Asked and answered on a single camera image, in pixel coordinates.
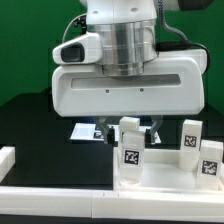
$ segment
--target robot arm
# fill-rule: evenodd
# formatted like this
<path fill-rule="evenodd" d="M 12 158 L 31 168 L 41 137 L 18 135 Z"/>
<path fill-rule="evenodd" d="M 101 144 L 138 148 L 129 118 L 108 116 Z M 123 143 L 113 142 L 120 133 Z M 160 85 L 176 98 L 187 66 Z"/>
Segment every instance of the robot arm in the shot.
<path fill-rule="evenodd" d="M 87 8 L 87 0 L 80 0 L 80 2 Z M 168 0 L 164 2 L 164 9 L 171 11 L 192 11 L 202 10 L 210 6 L 214 0 Z M 156 8 L 158 8 L 157 0 L 154 0 Z"/>
<path fill-rule="evenodd" d="M 53 51 L 61 65 L 52 79 L 54 107 L 61 116 L 161 118 L 202 110 L 208 53 L 190 50 L 192 43 L 184 42 L 158 54 L 153 0 L 81 2 L 88 8 L 87 33 Z M 189 0 L 165 2 L 167 9 L 199 6 Z"/>

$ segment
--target white plastic base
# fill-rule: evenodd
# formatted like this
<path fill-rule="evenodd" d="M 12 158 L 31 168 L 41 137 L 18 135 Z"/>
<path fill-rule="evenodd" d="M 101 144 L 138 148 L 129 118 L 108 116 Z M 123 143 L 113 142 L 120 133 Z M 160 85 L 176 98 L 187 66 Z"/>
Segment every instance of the white plastic base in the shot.
<path fill-rule="evenodd" d="M 0 187 L 0 214 L 224 222 L 224 167 L 219 191 L 194 190 L 179 151 L 146 150 L 143 187 L 121 187 L 114 158 L 114 191 Z"/>

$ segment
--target white object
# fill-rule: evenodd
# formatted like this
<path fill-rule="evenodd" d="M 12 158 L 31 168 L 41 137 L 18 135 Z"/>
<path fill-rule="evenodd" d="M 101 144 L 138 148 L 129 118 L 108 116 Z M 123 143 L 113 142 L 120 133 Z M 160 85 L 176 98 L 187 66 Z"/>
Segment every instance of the white object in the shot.
<path fill-rule="evenodd" d="M 15 148 L 3 147 L 0 150 L 0 182 L 15 164 Z"/>
<path fill-rule="evenodd" d="M 119 121 L 119 132 L 120 132 L 120 139 L 122 139 L 122 135 L 125 131 L 138 131 L 140 125 L 139 118 L 133 117 L 123 117 Z"/>
<path fill-rule="evenodd" d="M 221 176 L 223 143 L 202 140 L 198 165 L 197 187 L 217 190 Z"/>
<path fill-rule="evenodd" d="M 164 163 L 163 169 L 170 165 L 175 170 L 176 165 L 178 170 L 178 160 L 179 151 L 176 150 L 145 152 L 146 163 L 152 166 Z M 160 183 L 173 184 L 167 188 L 158 188 L 158 182 L 155 187 L 122 186 L 118 189 L 115 186 L 117 191 L 0 187 L 0 214 L 224 222 L 224 191 L 187 189 L 192 177 L 189 177 L 189 172 L 185 172 L 188 178 L 182 177 L 184 171 L 180 171 L 179 176 L 180 182 L 182 177 L 183 187 L 175 186 L 176 177 L 174 181 L 167 178 L 167 174 L 168 177 L 172 174 L 168 169 L 166 171 L 157 174 L 164 177 L 164 181 L 160 178 Z"/>
<path fill-rule="evenodd" d="M 201 74 L 205 69 L 205 52 L 164 55 L 160 53 L 159 58 L 145 63 L 141 76 L 126 77 L 125 82 L 105 77 L 100 65 L 61 66 L 52 79 L 54 108 L 61 116 L 199 113 L 204 107 Z"/>
<path fill-rule="evenodd" d="M 145 133 L 125 131 L 122 136 L 120 183 L 139 184 L 144 164 Z"/>
<path fill-rule="evenodd" d="M 182 129 L 179 167 L 185 171 L 198 168 L 202 122 L 185 120 Z"/>
<path fill-rule="evenodd" d="M 156 19 L 153 0 L 87 0 L 87 24 L 117 24 Z"/>
<path fill-rule="evenodd" d="M 82 62 L 65 62 L 62 58 L 62 49 L 73 46 L 73 45 L 81 45 L 85 51 L 85 57 Z M 96 63 L 100 61 L 103 57 L 102 44 L 99 34 L 97 33 L 87 33 L 81 37 L 76 39 L 67 41 L 56 47 L 53 50 L 53 59 L 56 64 L 64 65 L 64 64 L 90 64 Z"/>

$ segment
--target sticker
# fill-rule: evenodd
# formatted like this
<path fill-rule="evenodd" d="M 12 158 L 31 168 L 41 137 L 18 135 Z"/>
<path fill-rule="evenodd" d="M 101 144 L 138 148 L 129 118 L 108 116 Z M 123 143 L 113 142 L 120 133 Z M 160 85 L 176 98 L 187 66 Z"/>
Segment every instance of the sticker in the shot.
<path fill-rule="evenodd" d="M 197 144 L 197 137 L 185 135 L 184 146 L 195 148 Z"/>
<path fill-rule="evenodd" d="M 218 163 L 212 161 L 202 161 L 202 173 L 206 175 L 216 176 L 218 171 Z"/>

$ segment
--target white block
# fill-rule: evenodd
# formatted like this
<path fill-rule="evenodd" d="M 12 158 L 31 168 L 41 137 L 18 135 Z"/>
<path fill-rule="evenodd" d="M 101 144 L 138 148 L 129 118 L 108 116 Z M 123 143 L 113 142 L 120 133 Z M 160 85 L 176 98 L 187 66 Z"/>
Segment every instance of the white block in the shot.
<path fill-rule="evenodd" d="M 119 123 L 120 139 L 125 131 L 138 131 L 140 125 L 139 118 L 123 117 Z"/>
<path fill-rule="evenodd" d="M 120 183 L 139 184 L 144 164 L 145 134 L 126 131 L 121 150 Z"/>
<path fill-rule="evenodd" d="M 223 143 L 203 140 L 197 173 L 197 188 L 218 190 L 221 178 Z"/>
<path fill-rule="evenodd" d="M 197 170 L 202 122 L 185 120 L 182 130 L 179 168 L 193 172 Z"/>
<path fill-rule="evenodd" d="M 202 121 L 185 120 L 182 130 L 181 150 L 199 151 Z"/>
<path fill-rule="evenodd" d="M 0 182 L 15 164 L 15 148 L 3 147 L 0 150 Z"/>
<path fill-rule="evenodd" d="M 215 141 L 202 140 L 201 142 L 201 158 L 222 162 L 223 143 Z"/>
<path fill-rule="evenodd" d="M 145 134 L 140 131 L 126 131 L 123 135 L 123 148 L 143 151 Z"/>
<path fill-rule="evenodd" d="M 194 172 L 198 169 L 199 152 L 180 152 L 179 168 Z"/>

